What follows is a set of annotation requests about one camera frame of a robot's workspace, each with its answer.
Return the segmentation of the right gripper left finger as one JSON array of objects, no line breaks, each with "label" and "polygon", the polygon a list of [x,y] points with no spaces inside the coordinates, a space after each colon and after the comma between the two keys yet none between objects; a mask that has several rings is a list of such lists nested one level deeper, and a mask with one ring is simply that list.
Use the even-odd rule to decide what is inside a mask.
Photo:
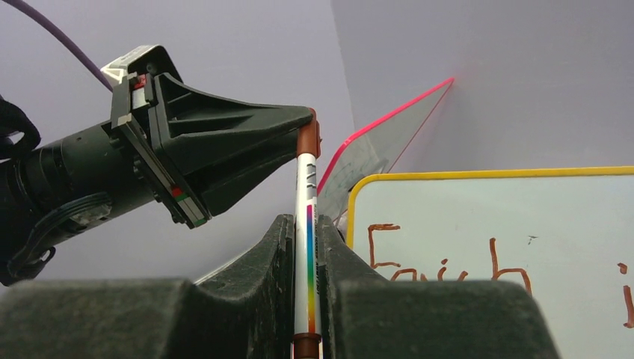
[{"label": "right gripper left finger", "polygon": [[3,358],[288,358],[293,220],[200,283],[30,281],[1,297]]}]

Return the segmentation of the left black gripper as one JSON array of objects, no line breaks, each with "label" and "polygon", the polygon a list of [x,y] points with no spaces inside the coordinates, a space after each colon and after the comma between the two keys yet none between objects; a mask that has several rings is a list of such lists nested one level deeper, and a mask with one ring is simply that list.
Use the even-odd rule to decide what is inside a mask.
[{"label": "left black gripper", "polygon": [[211,95],[168,73],[122,71],[113,90],[114,138],[173,221],[191,229],[295,159],[298,130],[313,119],[304,106]]}]

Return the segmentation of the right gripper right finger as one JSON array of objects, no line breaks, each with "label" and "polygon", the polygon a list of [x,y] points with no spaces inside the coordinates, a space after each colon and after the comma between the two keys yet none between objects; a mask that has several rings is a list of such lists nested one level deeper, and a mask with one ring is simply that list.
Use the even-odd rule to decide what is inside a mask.
[{"label": "right gripper right finger", "polygon": [[391,281],[318,219],[326,358],[557,358],[535,301],[518,284]]}]

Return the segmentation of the white dry erase marker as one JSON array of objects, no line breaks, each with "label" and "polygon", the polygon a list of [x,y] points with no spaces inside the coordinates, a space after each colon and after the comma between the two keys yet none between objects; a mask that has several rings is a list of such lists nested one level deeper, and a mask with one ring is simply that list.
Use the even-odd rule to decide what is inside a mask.
[{"label": "white dry erase marker", "polygon": [[316,157],[302,153],[298,156],[295,204],[294,358],[320,357],[316,189]]}]

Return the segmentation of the red marker cap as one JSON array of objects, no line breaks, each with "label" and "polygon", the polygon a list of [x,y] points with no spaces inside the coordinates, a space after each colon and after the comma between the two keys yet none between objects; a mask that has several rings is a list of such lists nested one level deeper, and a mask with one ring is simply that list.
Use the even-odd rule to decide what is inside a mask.
[{"label": "red marker cap", "polygon": [[320,124],[317,120],[316,111],[310,108],[311,120],[298,131],[298,142],[296,146],[296,156],[301,154],[312,154],[316,159],[321,155],[321,135]]}]

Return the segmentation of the yellow framed whiteboard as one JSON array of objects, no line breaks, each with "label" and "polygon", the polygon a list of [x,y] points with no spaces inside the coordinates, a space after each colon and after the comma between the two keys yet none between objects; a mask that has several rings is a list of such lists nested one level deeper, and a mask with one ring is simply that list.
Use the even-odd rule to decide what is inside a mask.
[{"label": "yellow framed whiteboard", "polygon": [[633,356],[630,166],[371,175],[346,242],[390,280],[520,284],[564,358]]}]

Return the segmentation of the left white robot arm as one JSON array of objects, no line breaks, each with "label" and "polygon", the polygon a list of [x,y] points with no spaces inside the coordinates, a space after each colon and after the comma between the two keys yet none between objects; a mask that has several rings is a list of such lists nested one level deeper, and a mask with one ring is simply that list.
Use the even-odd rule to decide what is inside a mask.
[{"label": "left white robot arm", "polygon": [[311,108],[130,75],[109,120],[1,164],[1,283],[32,280],[58,244],[147,203],[190,228],[226,212],[297,155]]}]

